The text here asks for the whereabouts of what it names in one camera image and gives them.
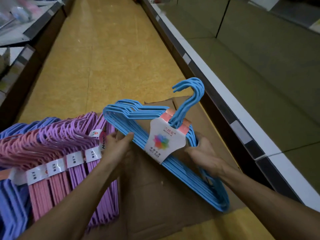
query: tile floor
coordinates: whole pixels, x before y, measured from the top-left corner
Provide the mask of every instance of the tile floor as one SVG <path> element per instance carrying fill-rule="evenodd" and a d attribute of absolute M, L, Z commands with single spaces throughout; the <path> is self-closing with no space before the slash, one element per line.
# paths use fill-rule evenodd
<path fill-rule="evenodd" d="M 76 0 L 38 76 L 19 122 L 71 118 L 123 98 L 140 102 L 172 93 L 184 76 L 140 5 L 132 0 Z M 240 209 L 165 239 L 273 239 Z"/>

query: colorful flower logo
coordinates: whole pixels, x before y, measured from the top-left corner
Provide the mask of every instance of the colorful flower logo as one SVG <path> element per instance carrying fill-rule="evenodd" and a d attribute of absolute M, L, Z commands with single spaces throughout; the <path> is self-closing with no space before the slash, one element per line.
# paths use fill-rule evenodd
<path fill-rule="evenodd" d="M 153 141 L 154 141 L 154 146 L 157 147 L 158 149 L 165 150 L 169 147 L 169 139 L 161 134 L 154 136 Z"/>

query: bundle of purple hangers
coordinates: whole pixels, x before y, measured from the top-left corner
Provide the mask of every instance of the bundle of purple hangers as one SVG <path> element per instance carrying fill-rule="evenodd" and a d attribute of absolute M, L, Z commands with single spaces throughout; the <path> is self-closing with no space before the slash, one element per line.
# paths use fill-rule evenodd
<path fill-rule="evenodd" d="M 114 127 L 102 114 L 90 112 L 0 140 L 0 165 L 26 171 L 35 221 L 70 193 L 70 185 L 74 189 L 97 166 L 101 155 L 92 156 L 90 160 L 84 155 L 100 148 L 99 137 L 90 133 L 103 130 L 107 135 Z M 61 162 L 62 171 L 56 171 Z M 114 181 L 103 195 L 88 227 L 108 223 L 118 214 L 118 185 Z"/>

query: bundle of blue hangers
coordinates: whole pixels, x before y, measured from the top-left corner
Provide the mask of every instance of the bundle of blue hangers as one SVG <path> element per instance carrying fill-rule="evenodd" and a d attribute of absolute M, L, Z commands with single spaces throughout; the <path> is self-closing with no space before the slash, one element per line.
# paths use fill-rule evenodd
<path fill-rule="evenodd" d="M 194 94 L 179 107 L 169 121 L 170 126 L 175 129 L 178 129 L 182 125 L 188 110 L 200 101 L 205 92 L 202 81 L 196 77 L 183 80 L 172 88 L 174 89 L 173 92 L 179 92 L 189 87 L 193 89 Z M 135 100 L 123 99 L 117 101 L 115 104 L 106 106 L 103 109 L 103 115 L 110 124 L 124 135 L 129 132 L 134 132 L 134 143 L 144 149 L 149 135 L 135 120 L 152 120 L 158 118 L 168 108 L 169 107 L 166 106 L 142 105 Z M 186 138 L 191 147 L 198 145 L 192 125 L 189 127 Z M 228 194 L 218 178 L 212 178 L 204 169 L 199 168 L 202 176 L 206 178 L 206 180 L 202 180 L 202 178 L 172 155 L 169 155 L 161 165 L 217 210 L 224 212 L 228 209 L 230 204 Z"/>
<path fill-rule="evenodd" d="M 0 133 L 0 139 L 45 127 L 60 121 L 56 117 L 48 117 L 31 124 L 18 123 Z M 26 184 L 17 186 L 10 179 L 0 181 L 0 239 L 16 239 L 27 227 L 31 202 Z"/>

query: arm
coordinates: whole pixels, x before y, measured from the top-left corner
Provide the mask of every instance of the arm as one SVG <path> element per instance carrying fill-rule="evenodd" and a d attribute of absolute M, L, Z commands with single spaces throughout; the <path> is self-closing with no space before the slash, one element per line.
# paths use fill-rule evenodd
<path fill-rule="evenodd" d="M 256 215 L 275 239 L 320 239 L 320 213 L 269 189 L 217 157 L 201 135 L 198 147 L 189 147 L 192 160 L 219 177 Z"/>
<path fill-rule="evenodd" d="M 26 230 L 18 240 L 81 239 L 104 192 L 116 178 L 114 171 L 126 155 L 134 135 L 120 141 L 116 133 L 107 137 L 107 145 L 98 165 L 57 206 Z"/>

